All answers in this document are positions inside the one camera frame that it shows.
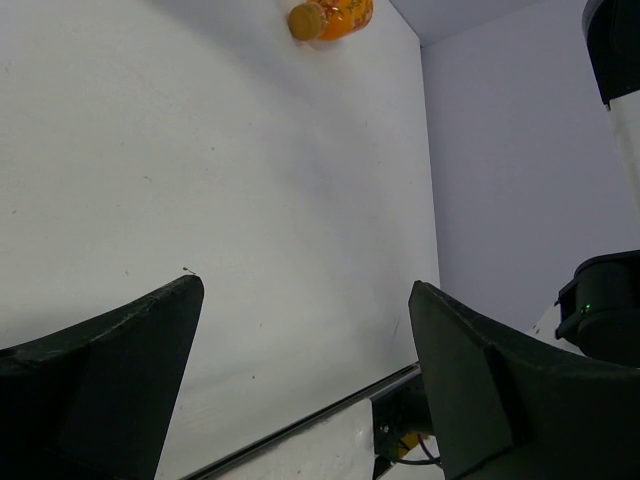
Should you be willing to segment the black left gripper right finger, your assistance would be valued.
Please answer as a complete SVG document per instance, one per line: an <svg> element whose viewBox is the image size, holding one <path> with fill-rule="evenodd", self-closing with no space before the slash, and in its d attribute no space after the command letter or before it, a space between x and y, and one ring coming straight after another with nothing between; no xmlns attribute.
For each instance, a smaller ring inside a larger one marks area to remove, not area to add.
<svg viewBox="0 0 640 480"><path fill-rule="evenodd" d="M449 479L635 479L639 373L543 343L416 282L409 313Z"/></svg>

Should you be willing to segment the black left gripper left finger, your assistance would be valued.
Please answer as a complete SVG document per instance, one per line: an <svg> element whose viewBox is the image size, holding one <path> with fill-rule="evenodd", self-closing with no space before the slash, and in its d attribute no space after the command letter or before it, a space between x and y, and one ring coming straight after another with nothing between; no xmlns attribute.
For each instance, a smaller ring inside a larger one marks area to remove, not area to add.
<svg viewBox="0 0 640 480"><path fill-rule="evenodd" d="M2 478L154 478L203 300L185 275L2 350Z"/></svg>

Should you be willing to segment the small orange juice bottle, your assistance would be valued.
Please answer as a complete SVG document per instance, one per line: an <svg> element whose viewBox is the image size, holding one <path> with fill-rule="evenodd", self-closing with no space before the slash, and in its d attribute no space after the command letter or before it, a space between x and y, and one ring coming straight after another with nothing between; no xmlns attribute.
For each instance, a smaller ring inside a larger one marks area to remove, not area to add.
<svg viewBox="0 0 640 480"><path fill-rule="evenodd" d="M373 14L373 0L305 1L291 9L287 25L298 41L333 42L364 29Z"/></svg>

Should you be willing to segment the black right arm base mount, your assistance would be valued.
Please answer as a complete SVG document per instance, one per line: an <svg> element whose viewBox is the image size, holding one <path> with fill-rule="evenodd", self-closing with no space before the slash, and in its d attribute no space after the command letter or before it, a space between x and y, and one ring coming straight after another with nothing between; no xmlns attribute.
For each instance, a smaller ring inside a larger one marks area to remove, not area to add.
<svg viewBox="0 0 640 480"><path fill-rule="evenodd" d="M427 446L434 429L420 373L386 387L371 402L373 479L381 479L395 465L442 468L440 455Z"/></svg>

